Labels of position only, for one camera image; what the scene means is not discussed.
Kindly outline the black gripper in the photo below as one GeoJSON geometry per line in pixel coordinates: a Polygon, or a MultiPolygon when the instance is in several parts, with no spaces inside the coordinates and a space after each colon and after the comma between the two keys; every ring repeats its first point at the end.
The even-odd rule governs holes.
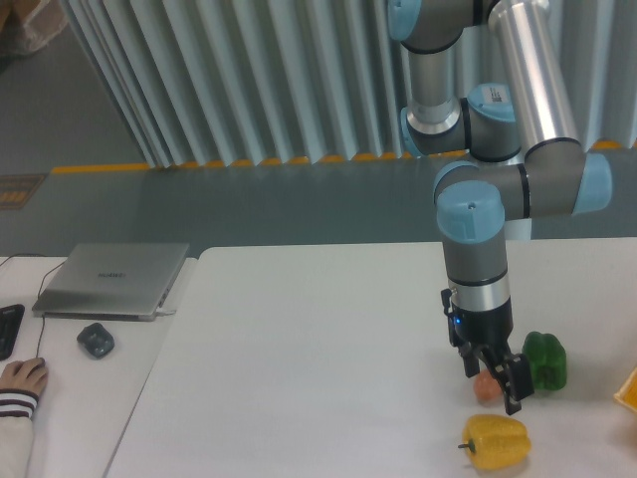
{"type": "Polygon", "coordinates": [[[469,311],[452,302],[452,290],[441,291],[449,341],[463,360],[467,378],[480,373],[480,360],[501,389],[507,415],[522,410],[534,394],[531,365],[526,355],[512,354],[508,338],[513,330],[511,300],[487,311],[469,311]]]}

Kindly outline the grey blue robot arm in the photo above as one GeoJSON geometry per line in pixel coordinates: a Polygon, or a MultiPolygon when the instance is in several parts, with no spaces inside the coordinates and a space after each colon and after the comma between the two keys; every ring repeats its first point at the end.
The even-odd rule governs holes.
{"type": "Polygon", "coordinates": [[[534,392],[529,359],[512,352],[512,300],[505,226],[510,221],[605,208],[612,196],[605,157],[577,136],[547,27],[545,1],[391,1],[390,37],[407,51],[411,99],[400,115],[416,157],[452,150],[432,188],[448,285],[441,294],[450,344],[467,376],[486,369],[505,410],[534,392]],[[453,47],[487,26],[507,79],[454,91],[453,47]]]}

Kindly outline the white striped sleeve forearm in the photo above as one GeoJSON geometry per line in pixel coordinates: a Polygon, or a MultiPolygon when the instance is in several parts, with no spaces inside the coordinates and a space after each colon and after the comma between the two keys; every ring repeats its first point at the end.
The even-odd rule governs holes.
{"type": "Polygon", "coordinates": [[[34,441],[33,415],[39,398],[32,392],[1,390],[1,476],[25,477],[34,441]]]}

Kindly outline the person's hand on mouse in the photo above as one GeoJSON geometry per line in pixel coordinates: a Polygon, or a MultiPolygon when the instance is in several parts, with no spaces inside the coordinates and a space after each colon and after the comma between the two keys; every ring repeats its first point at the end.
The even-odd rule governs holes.
{"type": "Polygon", "coordinates": [[[8,363],[1,372],[2,390],[17,390],[40,398],[49,379],[49,368],[43,358],[8,363]]]}

